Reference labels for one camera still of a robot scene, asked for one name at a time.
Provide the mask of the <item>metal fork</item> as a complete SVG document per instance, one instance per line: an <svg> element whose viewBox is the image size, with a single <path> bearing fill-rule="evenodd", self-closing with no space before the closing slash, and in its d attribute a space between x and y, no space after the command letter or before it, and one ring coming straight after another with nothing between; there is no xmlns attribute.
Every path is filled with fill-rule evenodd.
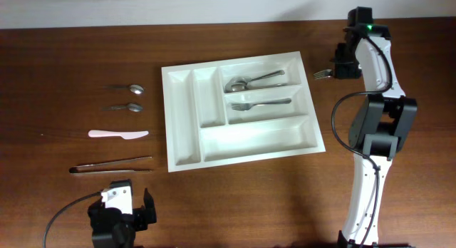
<svg viewBox="0 0 456 248"><path fill-rule="evenodd" d="M334 77L334 73L333 73L332 69L325 69L325 70L318 71L318 72L314 73L313 77L314 77L315 80L321 80L321 79L325 79L325 78L333 78Z"/></svg>
<svg viewBox="0 0 456 248"><path fill-rule="evenodd" d="M231 103L230 108L232 110L237 110L237 111L248 111L248 110L251 110L255 106L286 105L286 104L290 104L291 102L292 102L292 99L285 98L285 99L268 100L268 101L255 102L255 103Z"/></svg>

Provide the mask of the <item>large metal spoon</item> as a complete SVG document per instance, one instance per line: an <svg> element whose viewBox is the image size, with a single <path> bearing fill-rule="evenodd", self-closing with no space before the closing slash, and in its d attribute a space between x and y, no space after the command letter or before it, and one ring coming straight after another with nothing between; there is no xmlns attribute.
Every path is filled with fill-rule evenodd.
<svg viewBox="0 0 456 248"><path fill-rule="evenodd" d="M256 78L235 77L232 80L230 80L229 83L249 83L249 82L252 82L252 81L259 81L259 80L262 80L262 79L265 79L265 78L271 78L271 77L274 77L274 76L280 76L280 75L284 75L284 74L285 74L284 70L279 70L279 71L274 71L272 73L268 73L266 75L263 75L263 76L260 76L260 77L256 77Z"/></svg>
<svg viewBox="0 0 456 248"><path fill-rule="evenodd" d="M285 85L286 85L285 83L277 83L277 84L267 85L267 86L250 86L249 84L246 84L246 83L228 83L225 86L225 93L236 93L236 92L250 91L250 90L257 90L257 89L264 89L264 88L277 88L277 87L282 87Z"/></svg>

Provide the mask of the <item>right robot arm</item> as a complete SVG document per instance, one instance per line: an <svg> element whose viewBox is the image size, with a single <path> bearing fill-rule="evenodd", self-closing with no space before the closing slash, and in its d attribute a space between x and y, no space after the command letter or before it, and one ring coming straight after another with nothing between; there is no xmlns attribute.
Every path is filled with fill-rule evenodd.
<svg viewBox="0 0 456 248"><path fill-rule="evenodd" d="M362 78L364 102L342 146L353 153L354 180L348 217L338 247L378 247L378 217L393 158L404 146L418 111L416 99L400 87L390 55L391 35L373 22L370 7L348 13L345 41L333 59L333 77Z"/></svg>

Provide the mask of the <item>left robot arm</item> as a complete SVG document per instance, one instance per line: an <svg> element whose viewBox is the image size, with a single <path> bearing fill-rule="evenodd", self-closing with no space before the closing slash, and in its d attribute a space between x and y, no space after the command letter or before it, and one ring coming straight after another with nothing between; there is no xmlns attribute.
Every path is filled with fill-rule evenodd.
<svg viewBox="0 0 456 248"><path fill-rule="evenodd" d="M141 207L133 208L130 187L104 189L101 198L88 209L93 246L133 247L136 233L157 222L155 201L148 190L144 190L143 202Z"/></svg>

